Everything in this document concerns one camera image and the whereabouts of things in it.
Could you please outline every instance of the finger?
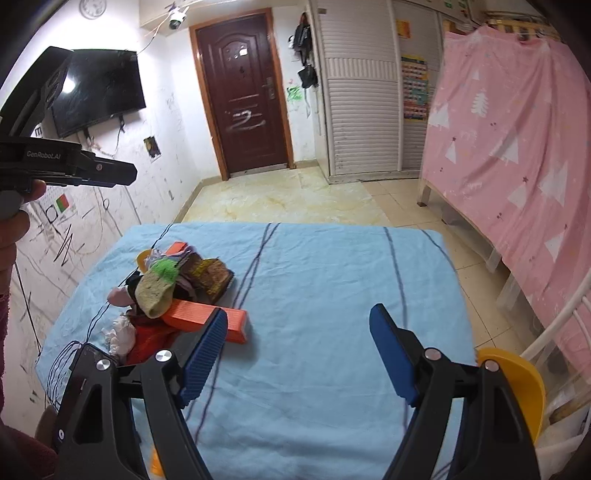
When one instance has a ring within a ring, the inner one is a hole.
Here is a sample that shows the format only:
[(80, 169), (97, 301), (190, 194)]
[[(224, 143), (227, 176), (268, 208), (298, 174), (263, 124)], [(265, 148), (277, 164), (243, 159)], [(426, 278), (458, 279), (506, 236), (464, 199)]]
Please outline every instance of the finger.
[(0, 271), (0, 296), (8, 293), (10, 289), (10, 277), (12, 275), (12, 268)]
[(11, 244), (8, 247), (0, 248), (0, 270), (9, 270), (17, 260), (17, 246)]
[(32, 202), (33, 200), (40, 199), (45, 195), (45, 191), (47, 190), (47, 185), (43, 180), (33, 180), (33, 187), (31, 189), (31, 193), (27, 193), (22, 196), (22, 199), (25, 203)]
[(0, 248), (19, 241), (28, 232), (30, 226), (29, 215), (23, 210), (19, 210), (14, 217), (0, 222)]

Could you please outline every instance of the security camera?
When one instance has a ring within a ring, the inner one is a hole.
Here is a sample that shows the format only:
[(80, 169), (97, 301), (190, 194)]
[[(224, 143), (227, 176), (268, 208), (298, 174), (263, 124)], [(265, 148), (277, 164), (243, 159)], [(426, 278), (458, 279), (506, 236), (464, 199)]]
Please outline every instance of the security camera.
[(189, 8), (187, 7), (185, 10), (181, 10), (179, 7), (176, 7), (170, 12), (170, 22), (168, 23), (168, 26), (171, 30), (176, 30), (181, 26), (181, 23), (183, 23), (183, 20), (187, 16), (188, 9)]

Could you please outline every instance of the orange wooden door frame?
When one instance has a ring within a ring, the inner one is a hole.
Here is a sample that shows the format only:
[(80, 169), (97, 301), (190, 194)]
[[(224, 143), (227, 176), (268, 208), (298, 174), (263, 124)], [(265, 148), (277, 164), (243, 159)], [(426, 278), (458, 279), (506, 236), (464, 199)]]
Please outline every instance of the orange wooden door frame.
[(222, 140), (217, 130), (215, 118), (213, 116), (213, 105), (211, 96), (209, 95), (209, 89), (207, 87), (207, 79), (203, 68), (203, 56), (201, 55), (199, 41), (197, 40), (197, 30), (210, 25), (215, 25), (226, 20), (235, 20), (237, 18), (250, 17), (251, 15), (265, 15), (267, 21), (267, 39), (271, 46), (271, 57), (273, 62), (273, 70), (275, 73), (275, 79), (277, 80), (277, 95), (279, 98), (279, 106), (281, 109), (281, 120), (283, 123), (283, 133), (285, 135), (285, 147), (287, 149), (287, 166), (289, 168), (295, 168), (294, 165), (294, 150), (291, 143), (291, 131), (290, 124), (287, 119), (287, 104), (285, 102), (285, 90), (283, 88), (283, 75), (281, 73), (281, 64), (279, 62), (279, 55), (277, 53), (277, 45), (275, 43), (275, 31), (273, 30), (273, 13), (271, 8), (261, 8), (258, 10), (251, 10), (238, 15), (227, 15), (225, 17), (214, 18), (207, 22), (203, 22), (197, 25), (189, 27), (191, 35), (191, 46), (193, 47), (193, 58), (195, 60), (195, 68), (197, 70), (197, 79), (199, 81), (199, 89), (201, 90), (201, 97), (203, 99), (203, 106), (205, 109), (205, 117), (207, 118), (207, 125), (212, 135), (213, 149), (216, 153), (217, 164), (220, 168), (220, 174), (222, 180), (230, 178), (228, 174), (228, 166), (224, 157)]

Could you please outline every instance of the blue gripper pad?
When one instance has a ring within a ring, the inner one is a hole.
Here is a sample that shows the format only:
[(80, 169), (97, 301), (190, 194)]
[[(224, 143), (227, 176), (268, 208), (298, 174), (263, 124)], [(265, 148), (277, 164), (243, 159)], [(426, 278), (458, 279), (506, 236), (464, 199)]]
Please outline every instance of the blue gripper pad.
[(209, 372), (226, 341), (228, 316), (220, 309), (203, 332), (197, 348), (193, 351), (183, 369), (183, 387), (178, 392), (178, 403), (185, 408), (191, 400), (201, 395)]
[(369, 331), (375, 346), (397, 395), (412, 405), (419, 395), (414, 381), (414, 367), (396, 335), (397, 330), (399, 328), (381, 303), (371, 309)]

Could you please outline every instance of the louvered closet door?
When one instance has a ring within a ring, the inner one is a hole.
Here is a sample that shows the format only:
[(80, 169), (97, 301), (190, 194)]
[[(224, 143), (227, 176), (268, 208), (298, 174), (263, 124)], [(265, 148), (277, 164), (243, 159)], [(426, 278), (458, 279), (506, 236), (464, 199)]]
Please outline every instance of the louvered closet door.
[(318, 0), (335, 174), (398, 169), (398, 67), (390, 0)]
[[(428, 68), (428, 96), (432, 101), (437, 87), (441, 64), (440, 30), (437, 12), (430, 8), (404, 1), (394, 1), (397, 20), (409, 22), (410, 38), (398, 37), (401, 55), (424, 58)], [(404, 120), (402, 130), (402, 169), (419, 170), (423, 160), (423, 147), (427, 133), (427, 121)]]

